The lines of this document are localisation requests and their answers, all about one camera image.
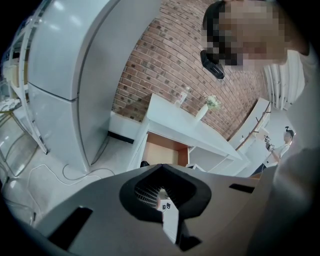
white flowers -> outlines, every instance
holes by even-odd
[[[217,97],[215,95],[208,96],[206,98],[206,104],[208,106],[208,109],[213,110],[216,109],[218,110],[220,108],[221,102],[217,100]]]

black baseboard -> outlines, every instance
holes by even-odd
[[[109,131],[109,136],[112,137],[112,138],[115,138],[117,140],[120,140],[120,141],[123,141],[123,142],[128,142],[130,144],[133,144],[134,143],[134,139],[132,138],[127,138],[125,136],[122,136],[122,135],[119,135],[119,134],[116,134],[112,131]]]

refrigerator door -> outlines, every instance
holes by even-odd
[[[88,47],[119,0],[53,0],[32,39],[28,82],[67,100],[78,96]]]
[[[161,0],[120,0],[88,49],[80,81],[79,125],[89,164],[108,134],[111,108],[126,62],[159,13],[160,4]]]
[[[49,154],[82,172],[89,171],[78,125],[78,100],[65,100],[28,85],[31,110]]]

white wall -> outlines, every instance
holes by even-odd
[[[286,131],[286,126],[289,126],[293,131],[295,131],[287,117],[287,111],[279,110],[271,106],[270,121],[266,125],[265,129],[269,132],[271,144],[274,144],[276,148],[285,143],[284,132]]]
[[[141,123],[111,111],[110,132],[135,140],[140,127]]]
[[[248,118],[245,120],[244,124],[228,141],[234,149],[236,149],[241,144],[242,136],[246,138],[248,134],[251,133],[253,128],[255,128],[257,124],[256,118],[260,119],[262,117],[263,112],[266,111],[268,104],[269,101],[263,98],[259,98],[258,102],[254,106]]]

red brick wall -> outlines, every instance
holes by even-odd
[[[205,96],[216,95],[221,109],[208,111],[203,122],[228,139],[259,97],[267,98],[261,72],[226,69],[216,79],[200,61],[201,27],[208,4],[201,0],[163,0],[160,14],[137,42],[123,71],[113,111],[141,122],[151,94],[175,102],[190,91],[182,108],[196,115]]]

